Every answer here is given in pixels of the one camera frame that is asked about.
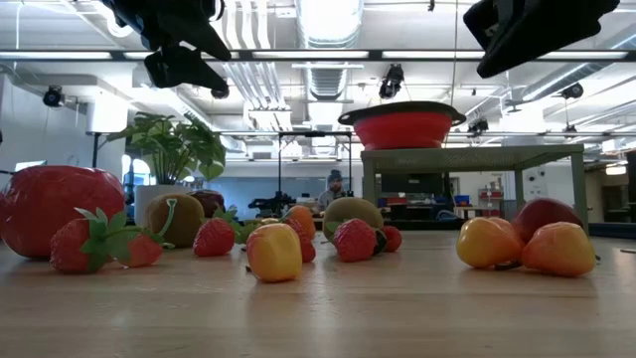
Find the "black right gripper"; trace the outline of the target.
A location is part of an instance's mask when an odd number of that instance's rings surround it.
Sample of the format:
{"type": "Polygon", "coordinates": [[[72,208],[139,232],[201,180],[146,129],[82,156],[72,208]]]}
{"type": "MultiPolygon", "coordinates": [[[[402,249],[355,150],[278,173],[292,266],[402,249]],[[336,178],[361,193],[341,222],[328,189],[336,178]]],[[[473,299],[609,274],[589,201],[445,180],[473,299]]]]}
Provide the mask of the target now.
{"type": "Polygon", "coordinates": [[[486,50],[477,67],[482,79],[492,78],[542,55],[601,31],[600,18],[619,0],[525,0],[516,34],[503,37],[515,17],[516,0],[479,0],[464,14],[464,24],[486,50]]]}

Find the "person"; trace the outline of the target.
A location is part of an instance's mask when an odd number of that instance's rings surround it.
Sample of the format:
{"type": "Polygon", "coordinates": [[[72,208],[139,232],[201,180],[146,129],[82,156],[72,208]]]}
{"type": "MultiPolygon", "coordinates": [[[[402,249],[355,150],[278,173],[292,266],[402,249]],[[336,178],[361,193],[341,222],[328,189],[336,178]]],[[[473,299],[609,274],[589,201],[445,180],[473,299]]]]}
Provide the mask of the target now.
{"type": "Polygon", "coordinates": [[[319,211],[324,212],[333,201],[346,196],[347,192],[343,188],[342,172],[333,169],[327,177],[327,189],[318,197],[319,211]]]}

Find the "small red strawberry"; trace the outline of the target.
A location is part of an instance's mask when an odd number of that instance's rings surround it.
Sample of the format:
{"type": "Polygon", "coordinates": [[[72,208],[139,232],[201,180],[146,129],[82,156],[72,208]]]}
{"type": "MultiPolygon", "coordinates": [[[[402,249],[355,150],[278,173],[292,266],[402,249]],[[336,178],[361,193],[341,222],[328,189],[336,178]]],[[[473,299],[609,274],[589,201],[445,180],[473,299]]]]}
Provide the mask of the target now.
{"type": "Polygon", "coordinates": [[[383,227],[383,232],[387,238],[385,251],[387,253],[396,252],[402,243],[402,236],[399,229],[393,226],[385,225],[383,227]]]}
{"type": "Polygon", "coordinates": [[[108,218],[103,210],[75,208],[80,214],[61,227],[51,238],[53,267],[62,273],[94,273],[111,260],[108,238],[121,230],[123,212],[108,218]]]}
{"type": "Polygon", "coordinates": [[[351,219],[338,226],[333,242],[342,262],[365,261],[374,254],[376,232],[365,221],[351,219]]]}
{"type": "Polygon", "coordinates": [[[304,263],[312,262],[316,257],[316,251],[312,243],[313,235],[311,232],[295,219],[286,219],[284,223],[290,226],[298,236],[302,261],[304,263]]]}
{"type": "Polygon", "coordinates": [[[116,256],[116,260],[120,264],[127,268],[143,268],[152,266],[160,259],[166,245],[164,236],[173,222],[177,202],[177,199],[165,201],[168,216],[158,233],[153,232],[148,227],[137,228],[131,232],[116,256]]]}
{"type": "Polygon", "coordinates": [[[193,244],[195,256],[218,257],[232,250],[237,237],[236,213],[235,208],[226,212],[218,210],[211,219],[203,222],[193,244]]]}

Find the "large red tomato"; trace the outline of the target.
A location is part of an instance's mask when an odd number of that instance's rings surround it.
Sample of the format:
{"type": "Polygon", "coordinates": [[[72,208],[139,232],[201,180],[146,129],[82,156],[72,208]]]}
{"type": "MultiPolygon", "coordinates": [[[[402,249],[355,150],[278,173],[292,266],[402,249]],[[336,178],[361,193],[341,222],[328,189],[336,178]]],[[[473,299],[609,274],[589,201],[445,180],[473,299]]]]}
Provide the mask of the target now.
{"type": "Polygon", "coordinates": [[[51,237],[78,209],[108,217],[124,209],[119,179],[98,168],[33,166],[16,172],[0,190],[0,239],[19,256],[46,259],[51,237]]]}

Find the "brown kiwi fruit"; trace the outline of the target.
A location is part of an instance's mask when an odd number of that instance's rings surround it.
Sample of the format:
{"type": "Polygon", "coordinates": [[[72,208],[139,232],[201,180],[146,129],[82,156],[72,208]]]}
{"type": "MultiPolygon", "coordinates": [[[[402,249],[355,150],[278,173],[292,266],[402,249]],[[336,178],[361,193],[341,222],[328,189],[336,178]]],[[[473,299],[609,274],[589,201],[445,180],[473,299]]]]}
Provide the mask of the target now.
{"type": "Polygon", "coordinates": [[[358,197],[344,197],[334,200],[323,216],[323,234],[329,242],[333,241],[335,228],[332,223],[342,223],[350,219],[360,219],[374,229],[384,226],[380,210],[371,202],[358,197]]]}
{"type": "Polygon", "coordinates": [[[161,232],[168,219],[168,199],[176,199],[177,202],[172,222],[163,235],[164,241],[177,249],[190,248],[205,215],[202,204],[194,197],[185,194],[166,194],[154,198],[145,211],[146,226],[155,234],[161,232]]]}

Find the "orange tangerine with leaf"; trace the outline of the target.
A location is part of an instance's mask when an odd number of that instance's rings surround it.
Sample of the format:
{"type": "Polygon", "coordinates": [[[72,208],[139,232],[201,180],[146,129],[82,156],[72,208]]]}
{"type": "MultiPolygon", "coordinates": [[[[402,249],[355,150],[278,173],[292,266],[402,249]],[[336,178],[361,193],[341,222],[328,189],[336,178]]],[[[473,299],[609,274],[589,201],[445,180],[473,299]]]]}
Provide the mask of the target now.
{"type": "Polygon", "coordinates": [[[302,205],[293,206],[288,211],[288,217],[301,224],[309,234],[309,237],[314,239],[316,228],[313,220],[313,214],[309,208],[302,205]]]}

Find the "dark maroon fruit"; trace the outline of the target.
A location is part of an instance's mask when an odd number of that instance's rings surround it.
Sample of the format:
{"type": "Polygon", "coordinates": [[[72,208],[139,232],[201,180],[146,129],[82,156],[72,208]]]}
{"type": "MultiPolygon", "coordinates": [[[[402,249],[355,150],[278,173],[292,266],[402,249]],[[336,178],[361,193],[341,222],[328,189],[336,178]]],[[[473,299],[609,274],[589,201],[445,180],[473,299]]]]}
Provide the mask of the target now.
{"type": "Polygon", "coordinates": [[[190,192],[189,195],[201,203],[206,218],[212,218],[218,209],[223,212],[226,210],[224,196],[217,191],[197,190],[190,192]]]}

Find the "green plant in white pot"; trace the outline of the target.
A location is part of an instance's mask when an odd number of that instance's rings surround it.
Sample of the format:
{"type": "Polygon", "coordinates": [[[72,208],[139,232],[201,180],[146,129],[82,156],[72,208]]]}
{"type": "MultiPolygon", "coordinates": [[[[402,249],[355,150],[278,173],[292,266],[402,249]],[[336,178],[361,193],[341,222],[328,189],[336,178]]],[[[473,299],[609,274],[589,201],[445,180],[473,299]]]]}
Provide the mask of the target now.
{"type": "Polygon", "coordinates": [[[199,173],[207,180],[220,176],[226,166],[226,148],[208,124],[190,115],[178,121],[173,115],[139,111],[133,122],[106,136],[108,142],[124,139],[126,148],[141,158],[155,178],[152,186],[134,189],[135,222],[145,225],[150,202],[163,194],[176,194],[177,183],[199,173]]]}

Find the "green perforated metal shelf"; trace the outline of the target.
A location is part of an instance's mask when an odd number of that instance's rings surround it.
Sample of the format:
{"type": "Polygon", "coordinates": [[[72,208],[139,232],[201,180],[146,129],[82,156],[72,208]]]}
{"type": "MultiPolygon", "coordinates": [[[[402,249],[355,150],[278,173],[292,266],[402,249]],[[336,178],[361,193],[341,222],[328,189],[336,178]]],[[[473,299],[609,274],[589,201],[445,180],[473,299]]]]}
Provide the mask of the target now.
{"type": "Polygon", "coordinates": [[[378,201],[376,179],[379,174],[512,172],[518,208],[525,204],[524,175],[527,169],[569,158],[572,175],[573,210],[588,229],[584,178],[584,147],[581,144],[527,145],[504,147],[415,148],[372,150],[361,153],[363,198],[378,201]]]}

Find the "red nectarine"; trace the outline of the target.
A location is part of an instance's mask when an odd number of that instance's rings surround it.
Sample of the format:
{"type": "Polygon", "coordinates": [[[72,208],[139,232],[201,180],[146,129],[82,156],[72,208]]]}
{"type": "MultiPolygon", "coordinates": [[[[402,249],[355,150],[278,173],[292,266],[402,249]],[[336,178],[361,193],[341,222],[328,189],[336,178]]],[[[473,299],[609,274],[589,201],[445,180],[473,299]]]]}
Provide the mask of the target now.
{"type": "Polygon", "coordinates": [[[527,202],[515,215],[512,225],[524,243],[528,243],[539,228],[557,222],[569,222],[583,227],[573,208],[551,198],[527,202]]]}

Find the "black metal rack frame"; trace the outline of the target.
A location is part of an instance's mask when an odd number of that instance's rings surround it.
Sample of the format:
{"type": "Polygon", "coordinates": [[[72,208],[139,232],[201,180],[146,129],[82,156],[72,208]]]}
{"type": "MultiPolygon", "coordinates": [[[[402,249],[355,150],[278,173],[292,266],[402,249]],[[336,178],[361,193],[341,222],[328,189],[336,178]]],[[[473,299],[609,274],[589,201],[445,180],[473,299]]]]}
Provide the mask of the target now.
{"type": "Polygon", "coordinates": [[[324,130],[305,130],[305,131],[278,131],[277,132],[277,191],[275,196],[281,196],[282,192],[282,149],[283,149],[283,138],[287,136],[292,136],[293,140],[297,136],[307,137],[307,138],[319,138],[319,137],[339,137],[344,136],[348,139],[348,144],[346,146],[349,157],[348,157],[348,174],[349,174],[349,189],[347,191],[348,196],[353,197],[355,195],[353,190],[353,132],[351,131],[324,131],[324,130]]]}

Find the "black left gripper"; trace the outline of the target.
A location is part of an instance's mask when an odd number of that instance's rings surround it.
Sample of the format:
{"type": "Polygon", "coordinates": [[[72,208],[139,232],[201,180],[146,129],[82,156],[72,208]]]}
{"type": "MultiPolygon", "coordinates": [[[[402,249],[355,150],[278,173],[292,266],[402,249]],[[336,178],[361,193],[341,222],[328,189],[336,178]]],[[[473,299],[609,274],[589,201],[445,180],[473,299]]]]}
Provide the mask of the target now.
{"type": "MultiPolygon", "coordinates": [[[[177,43],[186,42],[198,50],[229,61],[231,52],[210,26],[219,19],[219,0],[98,0],[119,26],[130,26],[144,36],[169,34],[177,43]]],[[[228,90],[226,81],[201,58],[201,52],[170,47],[144,59],[152,84],[160,89],[181,84],[209,90],[228,90]]]]}

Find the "red collapsible colander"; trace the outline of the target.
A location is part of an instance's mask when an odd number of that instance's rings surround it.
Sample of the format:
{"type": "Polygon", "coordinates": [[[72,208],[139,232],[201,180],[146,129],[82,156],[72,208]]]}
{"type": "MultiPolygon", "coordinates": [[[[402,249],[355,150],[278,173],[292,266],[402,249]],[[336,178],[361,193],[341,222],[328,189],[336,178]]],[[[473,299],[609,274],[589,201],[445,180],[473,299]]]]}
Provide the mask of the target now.
{"type": "Polygon", "coordinates": [[[338,118],[354,128],[366,151],[439,148],[451,127],[465,121],[451,105],[421,100],[356,109],[338,118]]]}

